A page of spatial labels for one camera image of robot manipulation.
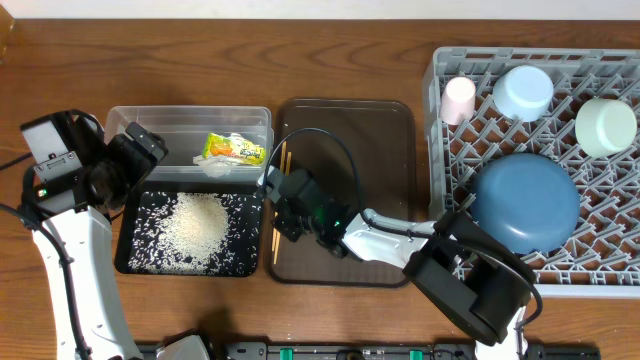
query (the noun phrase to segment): dish rack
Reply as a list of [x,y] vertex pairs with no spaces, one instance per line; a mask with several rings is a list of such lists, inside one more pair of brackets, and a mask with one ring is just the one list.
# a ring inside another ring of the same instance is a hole
[[[495,82],[529,64],[553,80],[547,113],[531,123],[508,120],[492,99]],[[476,85],[470,121],[439,118],[447,82],[466,76]],[[587,156],[575,137],[575,117],[594,97],[618,99],[640,119],[640,51],[443,47],[424,75],[422,96],[429,147],[429,216],[465,211],[475,200],[471,184],[488,163],[512,153],[546,156],[573,179],[581,196],[580,219],[564,247],[522,257],[535,271],[543,296],[640,298],[640,134],[627,150]],[[458,268],[462,278],[469,270]]]

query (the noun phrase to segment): brown tray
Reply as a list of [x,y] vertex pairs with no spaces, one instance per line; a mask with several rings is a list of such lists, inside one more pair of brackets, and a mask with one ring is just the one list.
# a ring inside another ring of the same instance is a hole
[[[278,126],[279,139],[305,127],[322,128],[340,137],[358,167],[365,206],[384,216],[415,219],[414,119],[405,105],[392,101],[295,99],[280,109]],[[292,171],[306,168],[327,193],[355,208],[351,166],[332,139],[321,134],[300,135],[287,143],[286,151],[292,154]],[[394,266],[333,257],[312,234],[301,236],[295,243],[281,237],[275,264],[274,257],[272,251],[271,276],[284,283],[378,287],[406,283],[401,269]]]

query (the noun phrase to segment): snack bag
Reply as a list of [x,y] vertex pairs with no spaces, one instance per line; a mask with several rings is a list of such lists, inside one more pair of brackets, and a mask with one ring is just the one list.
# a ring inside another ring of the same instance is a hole
[[202,150],[204,159],[214,157],[215,160],[244,165],[260,165],[265,156],[263,147],[236,133],[228,137],[210,133]]

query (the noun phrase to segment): large blue bowl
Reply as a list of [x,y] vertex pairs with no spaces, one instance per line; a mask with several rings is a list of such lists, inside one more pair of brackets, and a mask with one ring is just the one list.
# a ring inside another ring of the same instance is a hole
[[538,155],[514,154],[478,174],[473,219],[517,254],[563,246],[580,216],[580,195],[569,175]]

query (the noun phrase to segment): pink cup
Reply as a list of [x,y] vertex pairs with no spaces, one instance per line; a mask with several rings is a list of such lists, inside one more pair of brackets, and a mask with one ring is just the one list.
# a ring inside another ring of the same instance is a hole
[[450,125],[460,125],[473,117],[476,106],[476,86],[466,77],[456,77],[447,83],[442,94],[440,117]]

